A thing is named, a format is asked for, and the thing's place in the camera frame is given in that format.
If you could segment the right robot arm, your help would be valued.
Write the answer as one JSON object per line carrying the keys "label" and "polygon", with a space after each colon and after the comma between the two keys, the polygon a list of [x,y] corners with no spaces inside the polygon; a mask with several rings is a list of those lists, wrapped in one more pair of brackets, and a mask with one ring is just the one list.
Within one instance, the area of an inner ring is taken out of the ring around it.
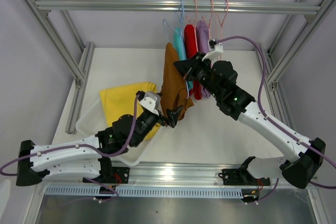
{"label": "right robot arm", "polygon": [[236,84],[238,74],[231,62],[211,63],[205,54],[197,53],[173,65],[186,80],[199,82],[215,98],[220,111],[259,133],[282,153],[275,158],[247,158],[240,166],[241,182],[283,178],[297,188],[307,187],[322,165],[319,154],[325,151],[323,140],[310,140],[268,115],[252,95]]}

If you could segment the brown trousers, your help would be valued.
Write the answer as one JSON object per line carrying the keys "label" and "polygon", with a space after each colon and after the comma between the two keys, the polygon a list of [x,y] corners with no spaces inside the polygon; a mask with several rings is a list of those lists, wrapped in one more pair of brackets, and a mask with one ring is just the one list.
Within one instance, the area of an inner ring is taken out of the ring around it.
{"label": "brown trousers", "polygon": [[168,42],[165,47],[164,67],[163,67],[163,83],[160,92],[168,94],[168,103],[161,103],[162,111],[166,116],[166,109],[174,109],[183,106],[179,121],[185,117],[185,112],[194,103],[188,96],[188,88],[186,81],[182,78],[177,69],[173,66],[173,62],[179,61],[177,51],[173,45]]}

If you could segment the teal trousers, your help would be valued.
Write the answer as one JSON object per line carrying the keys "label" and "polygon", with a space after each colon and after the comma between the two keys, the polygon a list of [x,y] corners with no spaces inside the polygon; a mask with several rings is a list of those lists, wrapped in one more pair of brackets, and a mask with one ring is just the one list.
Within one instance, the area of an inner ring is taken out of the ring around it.
{"label": "teal trousers", "polygon": [[184,40],[182,36],[182,31],[180,28],[175,28],[173,35],[173,47],[178,53],[179,60],[186,60],[186,52],[184,47]]}

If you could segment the yellow trousers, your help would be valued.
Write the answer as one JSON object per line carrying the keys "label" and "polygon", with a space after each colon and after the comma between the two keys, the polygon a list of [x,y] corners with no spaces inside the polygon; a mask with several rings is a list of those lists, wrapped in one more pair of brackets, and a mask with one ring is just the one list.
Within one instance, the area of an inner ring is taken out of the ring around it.
{"label": "yellow trousers", "polygon": [[107,126],[111,126],[122,115],[134,114],[134,99],[138,91],[153,91],[156,93],[157,86],[151,82],[138,82],[104,89],[99,92]]}

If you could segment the blue hanger of teal trousers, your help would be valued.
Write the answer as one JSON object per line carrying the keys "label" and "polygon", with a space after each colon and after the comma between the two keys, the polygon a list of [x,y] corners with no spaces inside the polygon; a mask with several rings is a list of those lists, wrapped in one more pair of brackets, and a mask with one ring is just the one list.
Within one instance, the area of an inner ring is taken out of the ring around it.
{"label": "blue hanger of teal trousers", "polygon": [[181,7],[179,8],[179,11],[180,11],[180,14],[178,15],[179,21],[178,21],[177,27],[181,29],[182,36],[183,36],[183,27],[184,27],[183,25],[184,25],[184,14],[185,14],[183,0],[181,0]]}

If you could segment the pink hanger of yellow trousers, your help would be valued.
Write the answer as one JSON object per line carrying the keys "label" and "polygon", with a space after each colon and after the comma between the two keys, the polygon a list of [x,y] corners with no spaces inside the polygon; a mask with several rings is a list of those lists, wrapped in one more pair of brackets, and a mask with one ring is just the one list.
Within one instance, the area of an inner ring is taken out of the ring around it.
{"label": "pink hanger of yellow trousers", "polygon": [[220,30],[220,39],[224,38],[224,25],[225,25],[225,21],[228,15],[228,11],[229,11],[229,2],[228,0],[225,0],[225,14],[223,16],[223,18],[220,17],[220,14],[217,13],[216,14],[216,21],[215,21],[215,35],[217,35],[217,26],[219,26]]}

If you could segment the blue hanger of brown trousers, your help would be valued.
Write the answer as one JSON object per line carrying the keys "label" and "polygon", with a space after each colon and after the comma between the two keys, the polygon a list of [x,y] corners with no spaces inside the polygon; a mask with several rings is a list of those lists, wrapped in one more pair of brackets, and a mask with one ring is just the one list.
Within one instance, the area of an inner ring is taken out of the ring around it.
{"label": "blue hanger of brown trousers", "polygon": [[167,42],[170,42],[173,45],[173,35],[174,35],[174,30],[177,27],[177,25],[172,26],[169,24],[169,22],[166,19],[163,19],[162,26],[163,26],[163,30],[164,30],[164,34],[165,34]]}

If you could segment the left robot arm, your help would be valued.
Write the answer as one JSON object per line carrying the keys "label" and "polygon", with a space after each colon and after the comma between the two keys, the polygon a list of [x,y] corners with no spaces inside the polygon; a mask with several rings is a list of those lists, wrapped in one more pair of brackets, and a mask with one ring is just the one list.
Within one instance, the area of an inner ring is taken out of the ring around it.
{"label": "left robot arm", "polygon": [[183,107],[162,113],[158,110],[160,98],[159,93],[138,91],[132,114],[124,114],[111,127],[68,144],[21,142],[16,186],[37,185],[50,179],[110,183],[117,173],[111,158],[137,148],[156,125],[177,125]]}

